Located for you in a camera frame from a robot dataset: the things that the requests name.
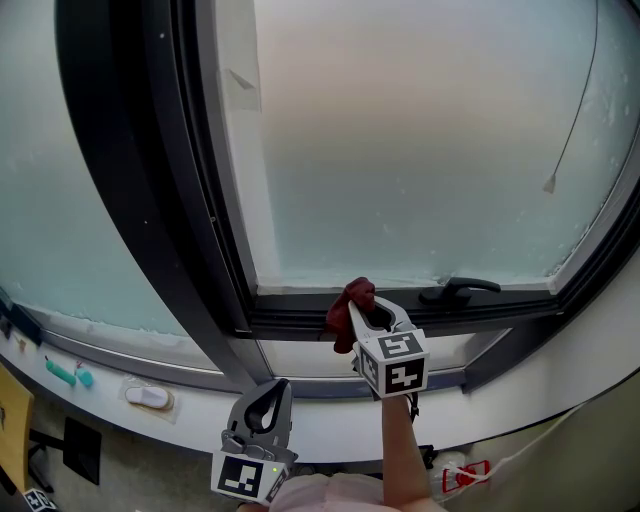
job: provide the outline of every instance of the black window frame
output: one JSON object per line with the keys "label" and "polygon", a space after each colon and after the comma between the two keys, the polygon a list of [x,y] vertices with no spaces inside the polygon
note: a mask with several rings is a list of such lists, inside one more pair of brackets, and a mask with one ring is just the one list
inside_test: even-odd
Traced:
{"label": "black window frame", "polygon": [[[635,4],[629,6],[638,15]],[[242,339],[321,340],[337,293],[257,293],[216,100],[213,2],[96,0],[89,6],[64,0],[57,2],[56,23],[65,97],[96,187],[134,258],[187,332],[234,379],[237,352],[229,347]],[[629,155],[627,165],[640,166],[635,138]],[[564,328],[617,275],[639,241],[636,183],[597,249],[557,294],[474,290],[463,307],[425,306],[418,300],[421,288],[378,294],[405,308],[428,336],[510,329],[465,368],[463,379],[454,379],[469,392]],[[207,341],[212,337],[229,346]],[[228,370],[218,362],[220,350],[231,361]],[[240,380],[249,385],[270,377],[263,364],[256,368]]]}

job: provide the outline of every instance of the human arm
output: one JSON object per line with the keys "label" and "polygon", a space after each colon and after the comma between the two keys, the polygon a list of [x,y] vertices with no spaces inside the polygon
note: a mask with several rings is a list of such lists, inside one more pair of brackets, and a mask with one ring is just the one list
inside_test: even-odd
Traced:
{"label": "human arm", "polygon": [[405,396],[382,399],[384,504],[403,512],[432,503],[427,469],[413,434]]}

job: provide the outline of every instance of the black strap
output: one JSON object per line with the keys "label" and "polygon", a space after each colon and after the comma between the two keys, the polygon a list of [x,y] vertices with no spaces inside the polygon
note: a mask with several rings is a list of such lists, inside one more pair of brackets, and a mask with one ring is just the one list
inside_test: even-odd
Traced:
{"label": "black strap", "polygon": [[411,405],[411,409],[409,411],[409,415],[411,416],[411,423],[416,419],[416,416],[420,414],[420,409],[418,408],[418,393],[413,392],[410,395],[405,395],[407,400],[409,400],[409,404]]}

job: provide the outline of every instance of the white cable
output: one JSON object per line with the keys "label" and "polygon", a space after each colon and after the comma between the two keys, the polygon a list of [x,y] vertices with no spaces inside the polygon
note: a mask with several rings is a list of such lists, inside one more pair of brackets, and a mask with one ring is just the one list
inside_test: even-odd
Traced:
{"label": "white cable", "polygon": [[576,405],[573,409],[567,411],[566,413],[564,413],[564,415],[558,420],[556,421],[551,427],[549,427],[547,430],[545,430],[542,434],[540,434],[538,437],[536,437],[533,441],[531,441],[529,444],[527,444],[524,448],[520,449],[519,451],[517,451],[516,453],[514,453],[513,455],[509,456],[509,457],[504,457],[503,459],[500,459],[500,462],[498,462],[491,471],[489,471],[486,475],[476,475],[475,473],[469,473],[467,471],[464,471],[462,469],[457,468],[456,466],[454,466],[453,464],[448,464],[445,466],[445,469],[451,471],[452,473],[458,473],[460,475],[466,475],[470,478],[474,479],[474,482],[463,487],[459,492],[448,496],[447,498],[445,498],[444,500],[440,501],[440,503],[444,503],[445,501],[450,500],[451,498],[455,498],[457,496],[460,496],[464,491],[466,491],[469,487],[471,487],[472,485],[477,484],[478,482],[483,482],[485,480],[488,480],[489,478],[491,478],[493,475],[495,475],[498,470],[504,466],[506,463],[511,462],[512,460],[520,457],[520,455],[522,455],[524,452],[526,452],[529,448],[531,448],[534,444],[542,441],[545,437],[547,437],[549,434],[551,434],[551,432],[553,432],[556,428],[558,428],[564,421],[566,421],[567,419],[569,419],[569,417],[571,417],[575,412],[577,412],[579,409],[581,409],[583,406],[585,406],[586,404],[588,404],[589,402],[583,402],[580,405]]}

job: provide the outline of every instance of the window handle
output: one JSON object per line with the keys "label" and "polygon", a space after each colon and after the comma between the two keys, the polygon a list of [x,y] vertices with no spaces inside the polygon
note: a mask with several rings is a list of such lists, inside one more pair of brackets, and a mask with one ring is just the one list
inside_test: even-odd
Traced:
{"label": "window handle", "polygon": [[494,293],[500,293],[501,291],[498,283],[468,277],[452,277],[445,286],[436,286],[422,290],[419,300],[427,306],[437,304],[464,306],[471,299],[472,288]]}

